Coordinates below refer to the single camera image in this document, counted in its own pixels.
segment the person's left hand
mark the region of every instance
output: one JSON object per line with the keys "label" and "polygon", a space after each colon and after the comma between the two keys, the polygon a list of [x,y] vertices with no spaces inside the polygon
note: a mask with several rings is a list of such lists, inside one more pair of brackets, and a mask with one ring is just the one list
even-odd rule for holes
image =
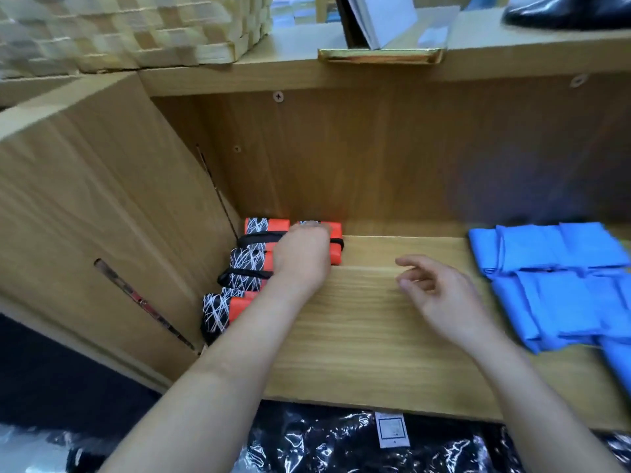
{"label": "person's left hand", "polygon": [[331,271],[327,224],[294,224],[274,248],[274,278],[317,291]]}

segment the forearm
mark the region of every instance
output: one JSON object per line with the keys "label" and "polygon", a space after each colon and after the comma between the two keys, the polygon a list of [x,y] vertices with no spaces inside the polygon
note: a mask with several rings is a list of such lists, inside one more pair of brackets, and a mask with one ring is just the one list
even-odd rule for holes
{"label": "forearm", "polygon": [[624,471],[508,338],[480,346],[471,356],[493,389],[529,472]]}
{"label": "forearm", "polygon": [[136,425],[102,472],[230,471],[274,358],[311,294],[292,279],[270,279]]}

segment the white label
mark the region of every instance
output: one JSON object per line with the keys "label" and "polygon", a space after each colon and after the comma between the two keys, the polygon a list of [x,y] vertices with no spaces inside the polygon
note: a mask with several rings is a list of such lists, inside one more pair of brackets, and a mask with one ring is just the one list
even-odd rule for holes
{"label": "white label", "polygon": [[375,412],[375,421],[381,448],[409,446],[408,430],[402,413]]}

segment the person's right arm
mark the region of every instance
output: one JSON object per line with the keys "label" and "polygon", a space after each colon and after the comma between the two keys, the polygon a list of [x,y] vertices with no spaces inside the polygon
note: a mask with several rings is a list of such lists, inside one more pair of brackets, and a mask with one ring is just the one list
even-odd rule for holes
{"label": "person's right arm", "polygon": [[468,354],[489,382],[529,473],[624,473],[623,467],[495,325],[464,274],[424,255],[397,281],[423,318]]}

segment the woven basket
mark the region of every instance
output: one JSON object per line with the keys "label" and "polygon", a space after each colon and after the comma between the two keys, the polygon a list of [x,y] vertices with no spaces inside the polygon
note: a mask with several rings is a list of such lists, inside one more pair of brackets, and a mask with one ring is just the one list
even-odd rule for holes
{"label": "woven basket", "polygon": [[0,0],[0,78],[232,63],[272,0]]}

